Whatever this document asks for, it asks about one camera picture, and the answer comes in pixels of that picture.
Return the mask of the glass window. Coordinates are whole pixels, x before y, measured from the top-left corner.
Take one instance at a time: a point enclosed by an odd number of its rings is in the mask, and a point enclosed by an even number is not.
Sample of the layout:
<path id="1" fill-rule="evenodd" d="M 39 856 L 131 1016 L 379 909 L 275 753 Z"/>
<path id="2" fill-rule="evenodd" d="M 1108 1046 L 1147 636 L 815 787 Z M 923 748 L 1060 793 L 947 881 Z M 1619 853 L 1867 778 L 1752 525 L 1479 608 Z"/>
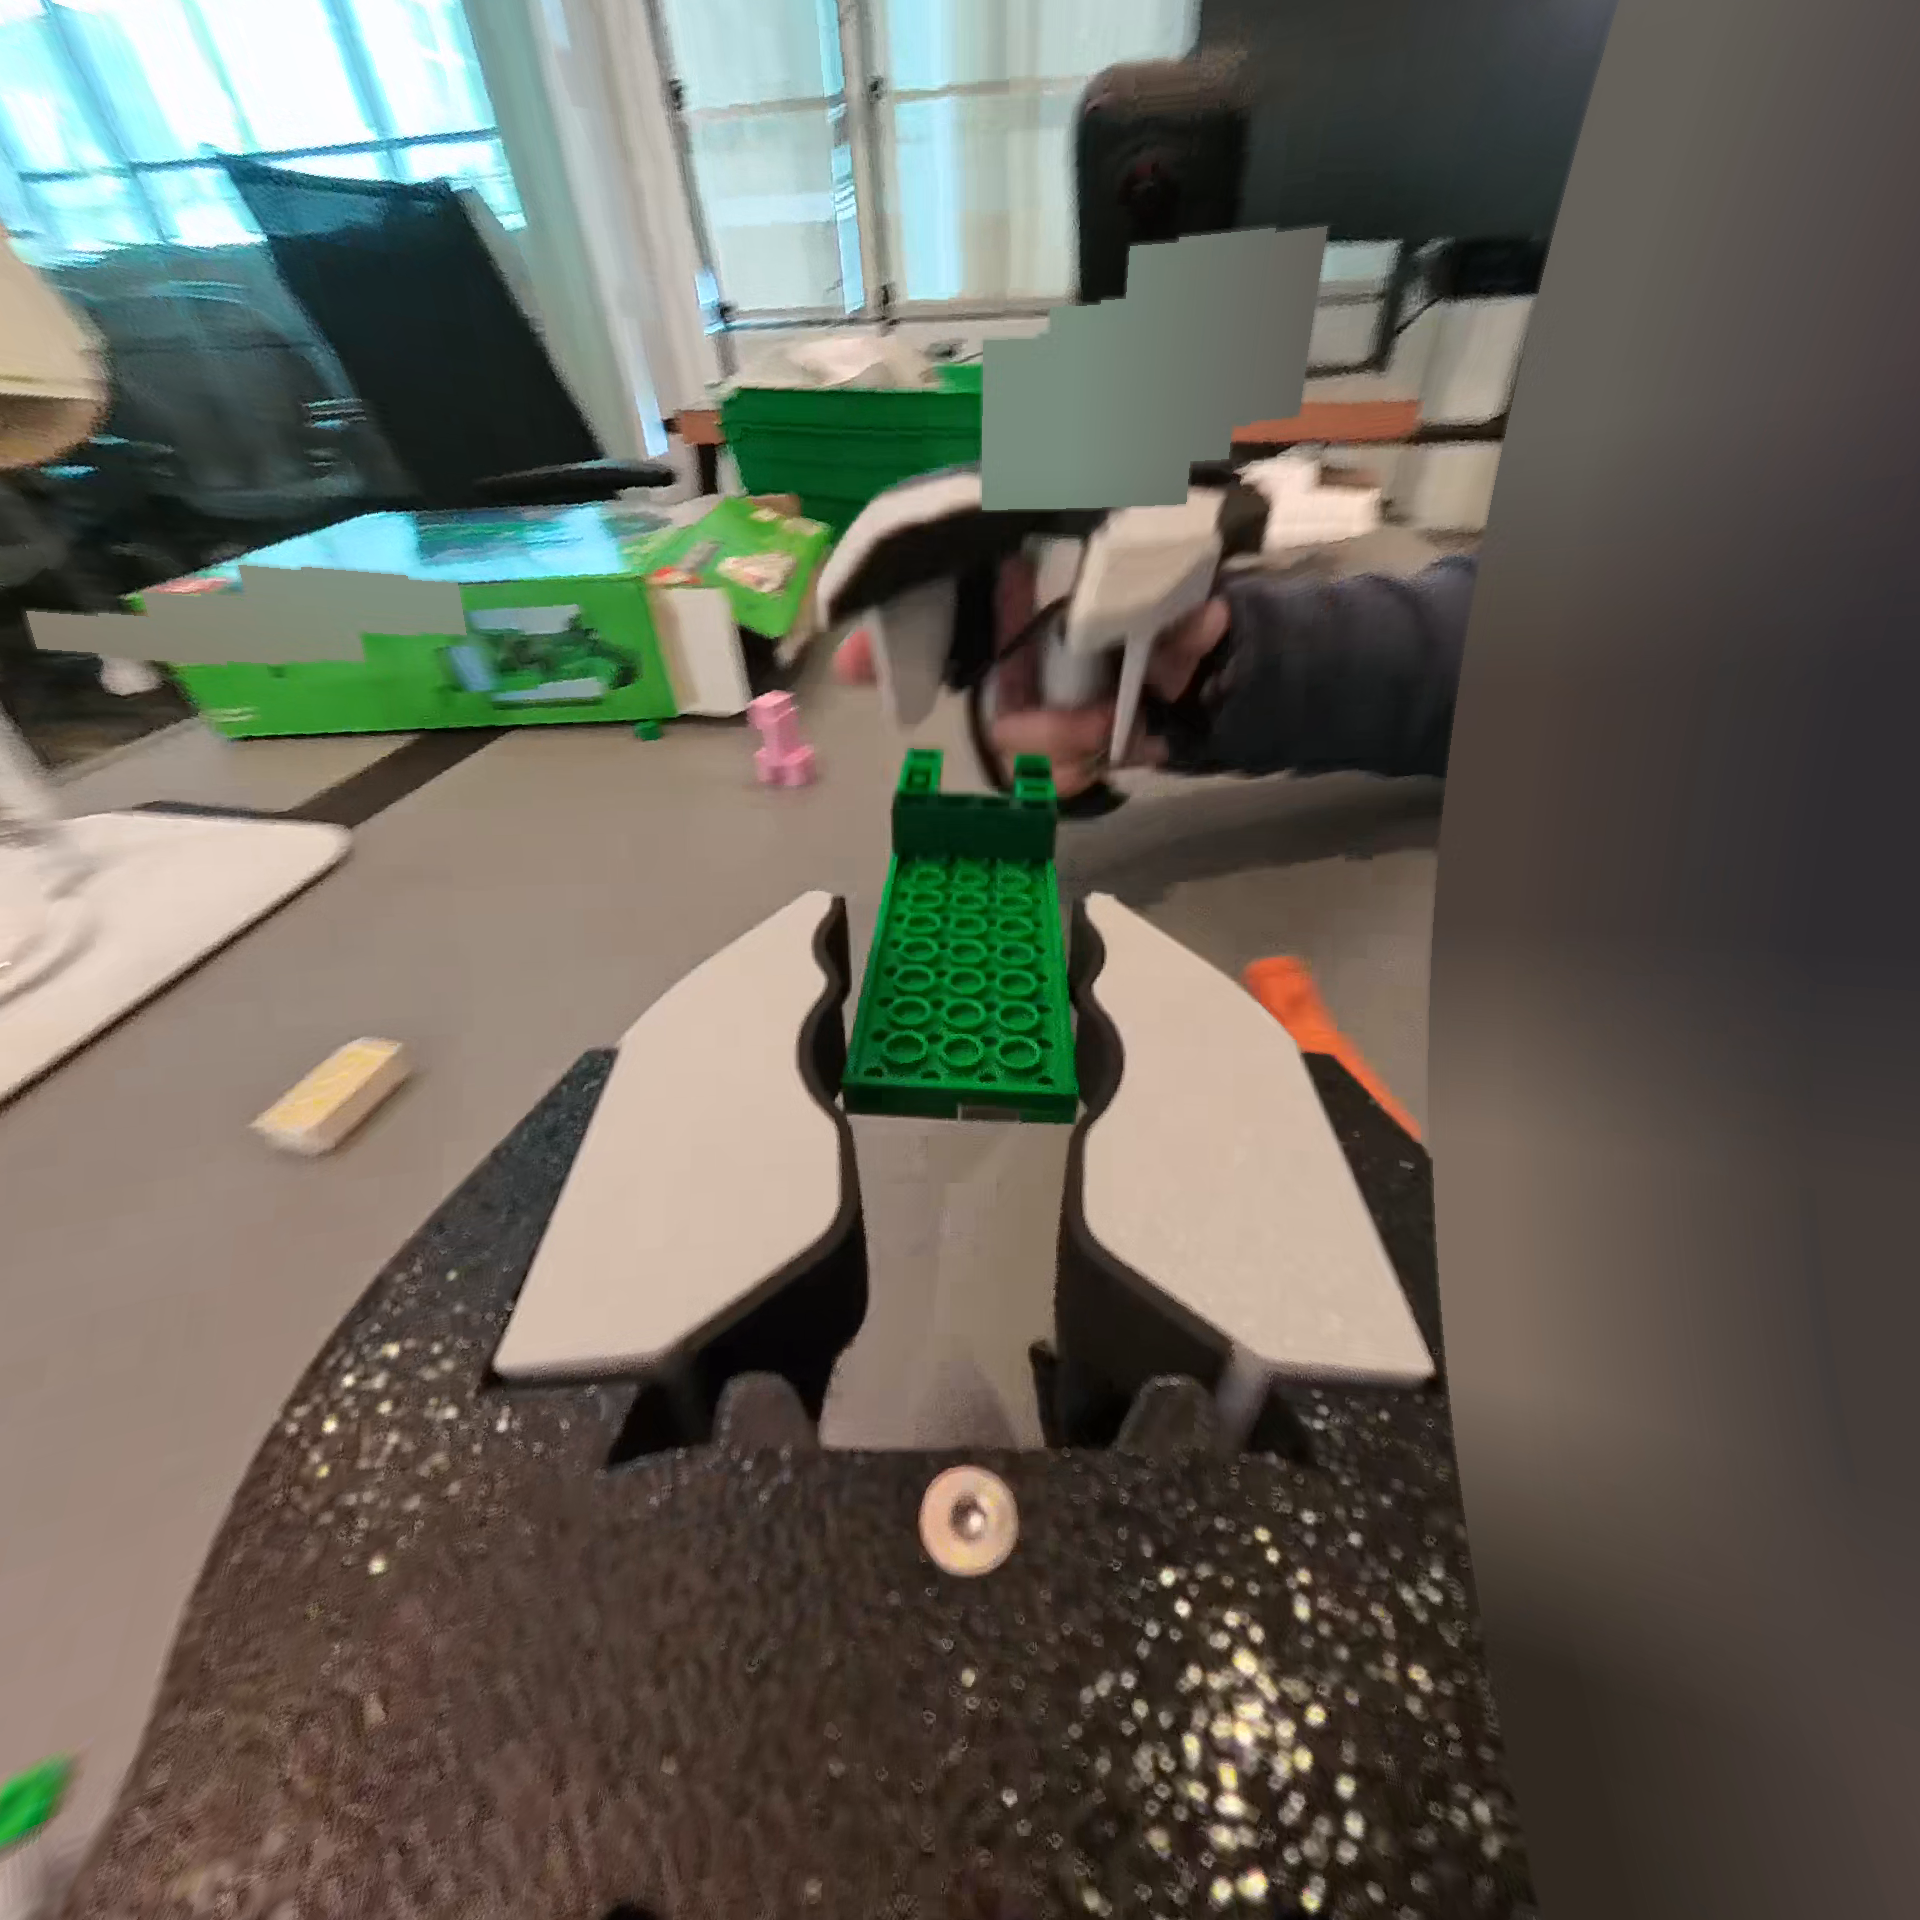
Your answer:
<path id="1" fill-rule="evenodd" d="M 1077 275 L 1091 80 L 1193 1 L 646 4 L 711 331 L 995 318 Z"/>
<path id="2" fill-rule="evenodd" d="M 224 158 L 525 210 L 459 1 L 7 1 L 2 215 L 36 264 L 227 247 Z"/>

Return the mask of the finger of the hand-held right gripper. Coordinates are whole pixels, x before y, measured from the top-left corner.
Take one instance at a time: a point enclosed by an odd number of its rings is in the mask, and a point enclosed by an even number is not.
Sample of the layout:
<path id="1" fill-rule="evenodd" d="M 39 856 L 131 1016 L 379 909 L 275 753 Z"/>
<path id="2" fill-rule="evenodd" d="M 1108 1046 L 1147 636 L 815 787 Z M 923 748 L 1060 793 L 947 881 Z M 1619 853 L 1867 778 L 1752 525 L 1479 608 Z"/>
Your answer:
<path id="1" fill-rule="evenodd" d="M 849 520 L 800 598 L 805 640 L 857 625 L 910 627 L 919 652 L 957 668 L 992 622 L 992 528 L 981 467 L 935 467 L 877 491 Z"/>
<path id="2" fill-rule="evenodd" d="M 949 683 L 957 587 L 910 587 L 874 612 L 874 673 L 886 720 L 910 734 L 932 716 Z"/>

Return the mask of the green plastic bin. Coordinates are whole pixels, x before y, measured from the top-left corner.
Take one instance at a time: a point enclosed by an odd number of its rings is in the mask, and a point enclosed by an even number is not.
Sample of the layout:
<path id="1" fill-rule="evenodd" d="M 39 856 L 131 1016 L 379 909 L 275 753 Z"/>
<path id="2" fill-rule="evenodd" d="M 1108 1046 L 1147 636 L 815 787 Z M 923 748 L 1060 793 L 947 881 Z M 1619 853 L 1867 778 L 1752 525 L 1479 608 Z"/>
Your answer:
<path id="1" fill-rule="evenodd" d="M 857 511 L 895 484 L 983 453 L 985 367 L 939 366 L 929 386 L 735 386 L 718 424 L 740 486 L 792 493 L 806 511 Z"/>

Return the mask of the tan brick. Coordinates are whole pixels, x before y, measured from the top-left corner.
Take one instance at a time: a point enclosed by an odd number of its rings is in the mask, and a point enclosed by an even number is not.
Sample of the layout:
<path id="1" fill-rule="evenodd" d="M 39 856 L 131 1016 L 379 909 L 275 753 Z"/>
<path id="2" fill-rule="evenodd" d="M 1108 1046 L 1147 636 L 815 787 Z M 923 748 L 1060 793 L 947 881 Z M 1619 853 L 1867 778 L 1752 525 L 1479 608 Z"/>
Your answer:
<path id="1" fill-rule="evenodd" d="M 269 1148 L 320 1158 L 342 1145 L 413 1075 L 407 1044 L 358 1035 L 313 1065 L 251 1122 Z"/>

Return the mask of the large green toy box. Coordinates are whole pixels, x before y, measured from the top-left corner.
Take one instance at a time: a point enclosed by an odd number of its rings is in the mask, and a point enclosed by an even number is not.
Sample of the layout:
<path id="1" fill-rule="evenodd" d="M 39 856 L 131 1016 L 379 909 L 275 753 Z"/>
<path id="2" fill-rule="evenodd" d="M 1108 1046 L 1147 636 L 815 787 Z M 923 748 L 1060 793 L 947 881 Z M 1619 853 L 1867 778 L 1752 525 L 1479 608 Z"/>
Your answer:
<path id="1" fill-rule="evenodd" d="M 718 587 L 630 501 L 380 511 L 134 591 L 149 644 L 228 738 L 740 718 Z"/>

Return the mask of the green brick piece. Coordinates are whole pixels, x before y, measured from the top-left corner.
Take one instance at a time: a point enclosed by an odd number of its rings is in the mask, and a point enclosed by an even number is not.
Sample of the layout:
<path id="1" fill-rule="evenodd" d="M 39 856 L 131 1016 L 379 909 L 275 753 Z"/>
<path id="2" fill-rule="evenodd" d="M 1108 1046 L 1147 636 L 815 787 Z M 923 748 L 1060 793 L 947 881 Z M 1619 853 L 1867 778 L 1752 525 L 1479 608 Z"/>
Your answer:
<path id="1" fill-rule="evenodd" d="M 2 1855 L 31 1846 L 61 1814 L 79 1772 L 72 1753 L 52 1753 L 2 1779 Z"/>

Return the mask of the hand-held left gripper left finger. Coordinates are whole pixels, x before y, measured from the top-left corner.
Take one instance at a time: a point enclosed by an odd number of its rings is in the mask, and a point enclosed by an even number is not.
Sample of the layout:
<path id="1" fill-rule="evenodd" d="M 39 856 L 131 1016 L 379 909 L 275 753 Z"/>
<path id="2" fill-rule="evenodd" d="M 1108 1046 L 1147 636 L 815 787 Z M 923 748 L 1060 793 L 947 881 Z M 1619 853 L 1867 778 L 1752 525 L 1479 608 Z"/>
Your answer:
<path id="1" fill-rule="evenodd" d="M 821 1424 L 870 1262 L 850 1118 L 849 904 L 806 889 L 622 1033 L 492 1349 L 508 1388 L 628 1381 L 714 1428 L 739 1380 Z"/>

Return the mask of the grey desk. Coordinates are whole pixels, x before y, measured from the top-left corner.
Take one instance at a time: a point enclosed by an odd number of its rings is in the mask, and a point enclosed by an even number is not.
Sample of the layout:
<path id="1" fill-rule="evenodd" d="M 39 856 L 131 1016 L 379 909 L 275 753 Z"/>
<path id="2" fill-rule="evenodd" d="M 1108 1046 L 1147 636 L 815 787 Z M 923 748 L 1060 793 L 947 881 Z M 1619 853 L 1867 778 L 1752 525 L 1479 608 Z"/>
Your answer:
<path id="1" fill-rule="evenodd" d="M 588 1048 L 806 889 L 864 962 L 905 752 L 816 656 L 821 778 L 757 783 L 748 731 L 506 731 L 353 828 L 348 858 L 5 1108 L 5 1777 L 80 1759 L 43 1916 L 139 1749 L 181 1611 L 278 1408 L 382 1263 Z M 363 801 L 380 738 L 224 742 L 181 723 L 61 773 L 75 811 Z M 1062 831 L 1112 894 L 1239 979 L 1302 957 L 1435 1140 L 1428 996 L 1443 787 L 1133 782 Z M 410 1082 L 295 1158 L 252 1118 L 353 1038 Z M 1040 1442 L 1066 1130 L 854 1122 L 874 1291 L 830 1448 Z"/>

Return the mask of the wooden book stand board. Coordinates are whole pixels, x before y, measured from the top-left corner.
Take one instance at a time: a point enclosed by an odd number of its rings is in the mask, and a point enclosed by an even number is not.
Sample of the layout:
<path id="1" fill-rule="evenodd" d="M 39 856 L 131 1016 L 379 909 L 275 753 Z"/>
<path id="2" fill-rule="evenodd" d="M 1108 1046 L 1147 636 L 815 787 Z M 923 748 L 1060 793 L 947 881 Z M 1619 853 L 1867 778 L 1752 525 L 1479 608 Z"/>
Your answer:
<path id="1" fill-rule="evenodd" d="M 2 230 L 2 471 L 52 463 L 104 424 L 104 342 Z"/>

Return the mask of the person's right hand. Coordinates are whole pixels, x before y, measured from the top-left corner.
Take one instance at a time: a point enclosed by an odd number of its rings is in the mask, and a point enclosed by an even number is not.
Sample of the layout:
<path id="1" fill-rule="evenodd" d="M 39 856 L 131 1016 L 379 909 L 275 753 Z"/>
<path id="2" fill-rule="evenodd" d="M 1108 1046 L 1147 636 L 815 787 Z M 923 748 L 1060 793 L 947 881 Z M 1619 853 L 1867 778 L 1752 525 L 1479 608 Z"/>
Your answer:
<path id="1" fill-rule="evenodd" d="M 1023 564 L 1003 570 L 995 598 L 995 663 L 978 696 L 981 761 L 1011 776 L 1018 758 L 1046 758 L 1062 804 L 1102 787 L 1112 765 L 1166 765 L 1175 744 L 1207 730 L 1200 693 L 1204 668 L 1217 663 L 1230 627 L 1230 602 L 1219 593 L 1166 627 L 1150 649 L 1141 706 L 1121 753 L 1115 702 L 1059 700 L 1045 689 L 1037 576 Z"/>

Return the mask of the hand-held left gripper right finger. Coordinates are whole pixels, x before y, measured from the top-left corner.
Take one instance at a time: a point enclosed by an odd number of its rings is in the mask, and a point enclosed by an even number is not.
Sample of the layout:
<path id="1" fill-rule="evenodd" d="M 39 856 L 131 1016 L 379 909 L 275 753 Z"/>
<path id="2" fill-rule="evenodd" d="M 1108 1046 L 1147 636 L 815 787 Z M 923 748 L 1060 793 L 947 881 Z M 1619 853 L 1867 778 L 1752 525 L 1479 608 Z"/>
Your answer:
<path id="1" fill-rule="evenodd" d="M 1245 1448 L 1284 1388 L 1421 1390 L 1436 1351 L 1308 1058 L 1245 985 L 1115 894 L 1071 915 L 1082 1113 L 1060 1214 L 1060 1442 L 1187 1381 Z"/>

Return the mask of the green studded brick plate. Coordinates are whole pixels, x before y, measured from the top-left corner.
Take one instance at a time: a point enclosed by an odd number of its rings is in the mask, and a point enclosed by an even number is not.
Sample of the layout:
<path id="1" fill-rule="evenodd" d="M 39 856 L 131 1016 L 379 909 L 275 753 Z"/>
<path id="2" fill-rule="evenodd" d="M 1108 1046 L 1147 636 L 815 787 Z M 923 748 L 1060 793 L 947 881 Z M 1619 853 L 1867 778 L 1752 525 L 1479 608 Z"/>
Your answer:
<path id="1" fill-rule="evenodd" d="M 847 1111 L 1077 1119 L 1057 828 L 1045 756 L 1018 756 L 1007 790 L 949 792 L 939 749 L 907 752 L 847 1050 Z"/>

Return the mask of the orange brick separator tool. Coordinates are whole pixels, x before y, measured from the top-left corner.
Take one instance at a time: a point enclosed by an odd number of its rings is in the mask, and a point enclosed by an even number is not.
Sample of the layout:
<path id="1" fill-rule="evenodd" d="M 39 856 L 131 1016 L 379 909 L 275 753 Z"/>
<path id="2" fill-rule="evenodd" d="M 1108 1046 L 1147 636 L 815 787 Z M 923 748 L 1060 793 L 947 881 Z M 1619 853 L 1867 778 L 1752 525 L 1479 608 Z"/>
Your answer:
<path id="1" fill-rule="evenodd" d="M 1312 968 L 1302 957 L 1263 956 L 1243 970 L 1240 982 L 1248 996 L 1284 1026 L 1302 1054 L 1337 1061 L 1410 1140 L 1427 1140 L 1412 1109 L 1397 1097 L 1363 1048 L 1335 1020 Z"/>

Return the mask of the green toy box with picture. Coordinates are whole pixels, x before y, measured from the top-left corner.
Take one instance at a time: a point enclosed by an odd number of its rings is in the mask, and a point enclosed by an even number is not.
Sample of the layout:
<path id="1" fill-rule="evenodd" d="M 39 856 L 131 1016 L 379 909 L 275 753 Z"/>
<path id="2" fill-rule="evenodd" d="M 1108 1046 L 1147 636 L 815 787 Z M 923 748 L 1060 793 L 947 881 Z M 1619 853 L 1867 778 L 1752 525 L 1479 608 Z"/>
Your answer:
<path id="1" fill-rule="evenodd" d="M 835 528 L 778 503 L 728 493 L 693 520 L 636 542 L 628 566 L 657 587 L 705 587 L 726 598 L 732 622 L 768 641 L 806 624 Z"/>

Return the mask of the wooden table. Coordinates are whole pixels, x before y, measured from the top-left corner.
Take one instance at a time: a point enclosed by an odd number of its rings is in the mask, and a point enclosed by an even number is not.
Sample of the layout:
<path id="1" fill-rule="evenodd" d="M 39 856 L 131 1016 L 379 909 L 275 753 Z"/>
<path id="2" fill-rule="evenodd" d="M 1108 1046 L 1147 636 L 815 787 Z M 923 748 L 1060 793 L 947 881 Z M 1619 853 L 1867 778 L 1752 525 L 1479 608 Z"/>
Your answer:
<path id="1" fill-rule="evenodd" d="M 1266 458 L 1294 446 L 1427 448 L 1501 443 L 1507 409 L 1477 420 L 1428 420 L 1414 397 L 1319 397 L 1286 418 L 1264 418 L 1233 430 L 1230 446 L 1246 458 Z"/>

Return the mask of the dark grey panel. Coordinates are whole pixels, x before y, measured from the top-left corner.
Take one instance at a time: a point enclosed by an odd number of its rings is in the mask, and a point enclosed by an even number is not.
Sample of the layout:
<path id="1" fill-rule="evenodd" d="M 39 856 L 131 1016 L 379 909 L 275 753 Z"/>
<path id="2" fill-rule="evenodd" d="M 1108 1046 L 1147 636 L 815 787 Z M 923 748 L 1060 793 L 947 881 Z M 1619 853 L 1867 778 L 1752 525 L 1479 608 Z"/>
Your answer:
<path id="1" fill-rule="evenodd" d="M 1546 1916 L 1916 1916 L 1916 4 L 1623 4 L 1452 730 L 1428 1108 Z"/>

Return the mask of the person's right forearm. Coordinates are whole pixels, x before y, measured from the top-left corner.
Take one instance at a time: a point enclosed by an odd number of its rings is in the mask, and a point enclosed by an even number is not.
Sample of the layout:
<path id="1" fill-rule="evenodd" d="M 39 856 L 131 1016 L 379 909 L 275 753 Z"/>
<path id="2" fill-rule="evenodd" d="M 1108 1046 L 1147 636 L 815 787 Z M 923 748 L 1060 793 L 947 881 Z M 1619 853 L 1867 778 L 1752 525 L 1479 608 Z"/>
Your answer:
<path id="1" fill-rule="evenodd" d="M 1224 590 L 1198 761 L 1233 776 L 1445 779 L 1479 559 Z"/>

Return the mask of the black office chair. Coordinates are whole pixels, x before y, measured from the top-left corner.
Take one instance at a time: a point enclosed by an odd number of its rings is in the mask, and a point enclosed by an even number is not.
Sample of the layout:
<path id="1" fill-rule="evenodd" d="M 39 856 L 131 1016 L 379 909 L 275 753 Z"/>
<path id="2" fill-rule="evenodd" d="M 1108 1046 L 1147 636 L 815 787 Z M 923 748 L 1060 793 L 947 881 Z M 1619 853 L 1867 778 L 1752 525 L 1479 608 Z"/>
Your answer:
<path id="1" fill-rule="evenodd" d="M 677 482 L 609 453 L 491 244 L 486 203 L 441 179 L 220 166 L 416 507 L 574 507 Z"/>

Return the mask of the white book stand base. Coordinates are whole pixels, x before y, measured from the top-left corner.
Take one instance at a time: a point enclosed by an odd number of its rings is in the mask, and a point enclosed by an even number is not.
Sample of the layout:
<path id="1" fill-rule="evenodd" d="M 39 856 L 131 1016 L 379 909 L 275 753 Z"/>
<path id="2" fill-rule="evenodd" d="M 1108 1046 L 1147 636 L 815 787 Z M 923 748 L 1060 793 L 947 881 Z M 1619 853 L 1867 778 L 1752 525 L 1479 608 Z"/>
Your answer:
<path id="1" fill-rule="evenodd" d="M 69 817 L 48 844 L 5 839 L 2 1100 L 299 899 L 351 848 L 337 823 L 166 807 Z"/>

